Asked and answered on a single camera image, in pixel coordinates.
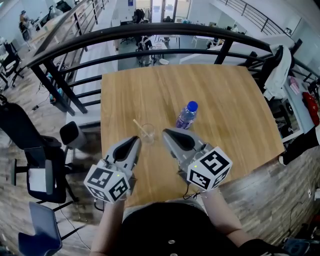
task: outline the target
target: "wooden floor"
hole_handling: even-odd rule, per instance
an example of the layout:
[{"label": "wooden floor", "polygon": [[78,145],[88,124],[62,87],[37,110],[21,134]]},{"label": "wooden floor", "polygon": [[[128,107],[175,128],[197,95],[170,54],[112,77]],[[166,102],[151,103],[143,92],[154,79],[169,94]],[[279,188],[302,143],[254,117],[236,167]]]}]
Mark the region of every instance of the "wooden floor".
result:
[{"label": "wooden floor", "polygon": [[[49,93],[44,88],[37,93],[40,82],[30,70],[23,73],[25,78],[17,78],[16,88],[9,88],[3,94],[29,114],[42,135],[60,140],[59,130],[65,124],[66,115],[46,100]],[[39,103],[39,109],[31,111]],[[87,153],[70,152],[68,159],[89,167],[102,157],[102,153],[99,131],[87,136],[90,141],[85,150]],[[18,233],[34,233],[28,203],[37,200],[28,195],[24,173],[17,175],[17,186],[10,184],[10,164],[14,158],[18,159],[18,165],[26,164],[24,153],[14,144],[9,149],[0,150],[0,233],[4,235],[0,234],[0,241],[18,255]],[[67,176],[79,203],[64,208],[63,213],[75,227],[85,225],[79,235],[90,247],[102,213],[93,207],[93,198],[83,185],[85,175]],[[319,181],[320,147],[317,147],[305,152],[289,166],[284,167],[274,159],[245,178],[226,183],[220,189],[246,231],[277,245],[284,237],[296,233],[300,225],[320,209],[319,202],[309,199],[307,193],[309,187],[314,192]],[[46,205],[51,208],[58,206],[54,203]],[[56,217],[62,236],[73,230],[60,211]],[[88,254],[89,250],[77,234],[65,239],[57,253],[66,256]]]}]

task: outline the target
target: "red object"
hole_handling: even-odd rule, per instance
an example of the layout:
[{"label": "red object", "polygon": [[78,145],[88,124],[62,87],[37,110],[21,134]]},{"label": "red object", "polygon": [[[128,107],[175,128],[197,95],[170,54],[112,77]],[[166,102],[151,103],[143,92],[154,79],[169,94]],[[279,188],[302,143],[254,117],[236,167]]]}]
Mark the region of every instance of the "red object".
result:
[{"label": "red object", "polygon": [[310,113],[314,125],[318,126],[320,124],[320,119],[318,116],[318,106],[315,99],[308,92],[303,92],[302,97],[306,102],[308,111]]}]

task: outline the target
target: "white paper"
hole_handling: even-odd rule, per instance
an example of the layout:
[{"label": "white paper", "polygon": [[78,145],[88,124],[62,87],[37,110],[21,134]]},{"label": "white paper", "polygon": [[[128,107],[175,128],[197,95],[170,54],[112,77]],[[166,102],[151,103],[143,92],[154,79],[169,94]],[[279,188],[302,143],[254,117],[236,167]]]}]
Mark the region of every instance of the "white paper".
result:
[{"label": "white paper", "polygon": [[31,191],[47,192],[46,169],[29,169],[29,185]]}]

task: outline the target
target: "handrail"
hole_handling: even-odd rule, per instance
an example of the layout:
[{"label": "handrail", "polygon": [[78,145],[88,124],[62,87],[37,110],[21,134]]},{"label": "handrail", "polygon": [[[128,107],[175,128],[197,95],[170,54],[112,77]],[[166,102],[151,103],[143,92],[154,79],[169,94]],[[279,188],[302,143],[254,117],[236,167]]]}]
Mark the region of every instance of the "handrail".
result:
[{"label": "handrail", "polygon": [[140,23],[105,28],[71,38],[35,55],[27,66],[31,68],[35,65],[40,65],[45,60],[53,59],[86,46],[141,35],[188,35],[210,38],[215,37],[256,47],[265,50],[266,52],[271,52],[268,43],[222,28],[181,23]]},{"label": "handrail", "polygon": [[75,7],[73,7],[70,11],[64,14],[64,16],[59,20],[59,22],[54,26],[53,30],[47,35],[47,37],[44,39],[42,44],[39,46],[39,48],[35,52],[35,56],[39,53],[42,53],[48,45],[51,43],[51,41],[54,39],[55,35],[57,34],[60,27],[65,23],[67,19],[69,19],[71,16],[74,15],[77,9],[80,8],[83,4],[85,4],[88,0],[82,0],[80,3],[78,3]]},{"label": "handrail", "polygon": [[241,16],[244,16],[245,10],[246,10],[246,8],[249,6],[249,7],[251,7],[252,9],[256,10],[259,14],[262,14],[262,16],[266,18],[266,22],[265,22],[265,23],[267,23],[268,21],[272,22],[274,25],[277,26],[278,29],[281,30],[281,32],[283,32],[285,35],[287,35],[287,33],[286,33],[280,26],[278,26],[272,19],[270,19],[269,17],[267,17],[265,14],[263,14],[263,13],[262,13],[261,11],[259,11],[257,8],[253,7],[251,4],[249,4],[249,3],[247,3],[247,2],[245,2],[245,1],[243,1],[243,0],[226,0],[226,1],[220,0],[220,1],[221,1],[222,3],[224,3],[226,6],[230,6],[230,7],[231,7],[230,3],[232,3],[232,2],[234,2],[234,3],[236,3],[236,2],[242,2],[242,3],[244,4],[244,8],[243,8],[243,9],[239,8],[239,11],[236,10],[236,9],[234,8],[234,7],[236,6],[235,4],[233,4],[233,7],[231,7],[231,8],[233,8],[233,9],[236,10],[236,11],[238,11],[239,13],[242,13]]}]

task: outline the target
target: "wooden table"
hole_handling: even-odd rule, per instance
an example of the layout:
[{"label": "wooden table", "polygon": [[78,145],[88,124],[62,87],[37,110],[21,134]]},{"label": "wooden table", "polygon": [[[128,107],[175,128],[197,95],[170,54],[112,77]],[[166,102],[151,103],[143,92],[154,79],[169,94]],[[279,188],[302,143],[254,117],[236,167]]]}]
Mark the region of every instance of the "wooden table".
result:
[{"label": "wooden table", "polygon": [[284,151],[275,120],[245,67],[213,64],[143,67],[104,74],[101,92],[102,152],[139,135],[133,123],[151,123],[155,143],[142,145],[137,183],[126,206],[180,198],[187,185],[165,149],[162,130],[174,127],[181,109],[198,102],[190,130],[219,146],[233,161],[226,182],[250,174]]}]

